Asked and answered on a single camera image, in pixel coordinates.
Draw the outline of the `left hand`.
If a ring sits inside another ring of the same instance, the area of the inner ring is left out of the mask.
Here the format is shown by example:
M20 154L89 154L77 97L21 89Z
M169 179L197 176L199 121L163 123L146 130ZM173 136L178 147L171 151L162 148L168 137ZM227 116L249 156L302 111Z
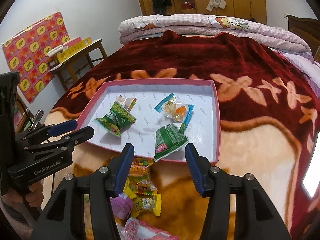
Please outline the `left hand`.
M38 181L35 184L30 185L29 190L30 192L26 195L25 200L30 207L40 207L44 199L42 183ZM24 198L20 196L17 191L10 188L5 195L1 196L1 200L7 206L17 210L17 205L23 203Z

